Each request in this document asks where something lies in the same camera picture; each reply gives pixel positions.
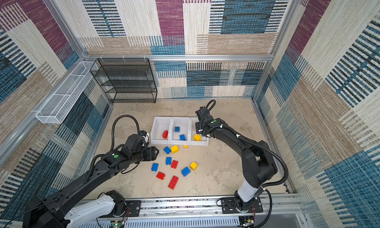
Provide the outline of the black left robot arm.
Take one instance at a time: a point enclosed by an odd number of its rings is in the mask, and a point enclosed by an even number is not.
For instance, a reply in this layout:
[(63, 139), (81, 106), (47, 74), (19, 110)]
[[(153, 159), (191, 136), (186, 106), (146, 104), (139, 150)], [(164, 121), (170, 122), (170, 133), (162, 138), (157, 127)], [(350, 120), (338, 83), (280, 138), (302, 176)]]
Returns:
[(155, 161), (159, 154), (156, 147), (149, 147), (141, 135), (133, 134), (105, 154), (94, 157), (90, 169), (69, 185), (44, 199), (37, 197), (26, 205), (24, 228), (67, 228), (69, 211), (85, 196), (105, 181), (126, 170), (131, 164)]

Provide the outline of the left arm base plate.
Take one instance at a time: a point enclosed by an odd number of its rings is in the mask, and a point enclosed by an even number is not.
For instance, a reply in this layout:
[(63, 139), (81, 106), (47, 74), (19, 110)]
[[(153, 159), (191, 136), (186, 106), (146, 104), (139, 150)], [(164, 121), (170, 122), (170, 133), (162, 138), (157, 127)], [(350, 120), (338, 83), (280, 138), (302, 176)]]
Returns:
[(138, 217), (140, 214), (141, 200), (124, 200), (118, 202), (111, 213), (100, 218), (126, 218)]

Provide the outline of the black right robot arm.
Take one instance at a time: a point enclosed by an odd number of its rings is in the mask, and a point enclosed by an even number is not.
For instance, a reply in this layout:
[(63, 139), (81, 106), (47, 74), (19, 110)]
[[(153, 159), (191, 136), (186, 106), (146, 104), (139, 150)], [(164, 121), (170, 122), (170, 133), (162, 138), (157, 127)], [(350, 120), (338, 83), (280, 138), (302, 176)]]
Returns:
[(196, 123), (197, 134), (224, 142), (241, 157), (244, 182), (235, 192), (234, 200), (237, 211), (246, 212), (264, 191), (264, 184), (278, 171), (273, 154), (266, 142), (251, 140), (222, 119), (214, 119), (205, 106), (196, 111), (196, 115), (199, 120)]

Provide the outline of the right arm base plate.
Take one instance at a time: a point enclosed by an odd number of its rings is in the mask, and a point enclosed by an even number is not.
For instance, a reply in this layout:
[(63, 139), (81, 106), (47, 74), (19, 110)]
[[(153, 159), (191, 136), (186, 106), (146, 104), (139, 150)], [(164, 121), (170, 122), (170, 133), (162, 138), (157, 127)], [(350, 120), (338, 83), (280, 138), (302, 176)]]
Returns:
[(223, 214), (263, 212), (260, 198), (243, 202), (238, 197), (223, 197), (218, 199), (217, 205), (222, 208)]

